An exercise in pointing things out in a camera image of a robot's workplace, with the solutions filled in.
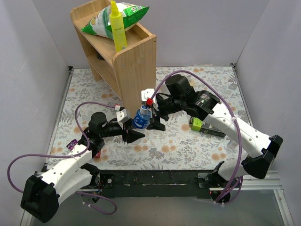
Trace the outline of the blue label water bottle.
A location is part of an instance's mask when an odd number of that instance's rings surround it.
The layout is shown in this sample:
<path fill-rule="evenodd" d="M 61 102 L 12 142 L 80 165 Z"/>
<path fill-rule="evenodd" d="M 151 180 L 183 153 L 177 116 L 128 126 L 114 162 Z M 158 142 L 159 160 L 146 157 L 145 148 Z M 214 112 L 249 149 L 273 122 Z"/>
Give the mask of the blue label water bottle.
<path fill-rule="evenodd" d="M 150 123 L 151 112 L 148 110 L 138 109 L 132 121 L 134 129 L 146 129 Z"/>

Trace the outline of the small blue cap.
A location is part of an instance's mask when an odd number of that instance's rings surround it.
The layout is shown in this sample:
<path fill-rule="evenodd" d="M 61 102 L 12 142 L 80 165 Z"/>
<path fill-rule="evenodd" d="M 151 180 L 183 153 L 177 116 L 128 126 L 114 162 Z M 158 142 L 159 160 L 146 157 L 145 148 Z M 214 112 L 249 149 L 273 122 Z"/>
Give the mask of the small blue cap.
<path fill-rule="evenodd" d="M 146 106 L 144 106 L 144 105 L 142 105 L 142 106 L 141 106 L 141 109 L 143 109 L 143 110 L 148 110 L 149 108 L 146 107 Z"/>

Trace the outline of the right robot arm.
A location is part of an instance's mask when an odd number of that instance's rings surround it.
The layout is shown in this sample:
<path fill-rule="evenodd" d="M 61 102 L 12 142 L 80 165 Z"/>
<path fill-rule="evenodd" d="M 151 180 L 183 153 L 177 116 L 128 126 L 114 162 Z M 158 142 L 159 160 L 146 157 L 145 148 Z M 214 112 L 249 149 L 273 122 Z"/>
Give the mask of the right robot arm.
<path fill-rule="evenodd" d="M 180 74 L 167 76 L 161 82 L 169 93 L 163 98 L 158 89 L 141 91 L 142 103 L 152 108 L 149 129 L 164 130 L 160 119 L 185 111 L 189 116 L 208 123 L 238 144 L 238 158 L 220 162 L 205 181 L 218 187 L 226 186 L 235 178 L 250 175 L 264 179 L 283 143 L 278 136 L 261 133 L 234 115 L 229 105 L 216 91 L 195 91 L 188 79 Z"/>

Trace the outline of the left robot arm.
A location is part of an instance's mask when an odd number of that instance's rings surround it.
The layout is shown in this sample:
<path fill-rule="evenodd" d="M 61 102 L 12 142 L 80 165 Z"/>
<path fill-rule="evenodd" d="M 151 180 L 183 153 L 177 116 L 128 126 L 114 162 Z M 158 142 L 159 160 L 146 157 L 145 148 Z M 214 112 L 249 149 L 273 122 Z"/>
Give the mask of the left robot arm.
<path fill-rule="evenodd" d="M 107 121 L 105 113 L 94 113 L 66 159 L 40 176 L 32 175 L 26 180 L 21 208 L 46 223 L 56 214 L 59 205 L 76 191 L 85 186 L 98 187 L 102 181 L 100 170 L 89 161 L 100 153 L 105 145 L 104 138 L 121 136 L 130 144 L 145 137 L 132 129 L 132 119 L 125 110 L 116 115 L 112 121 Z"/>

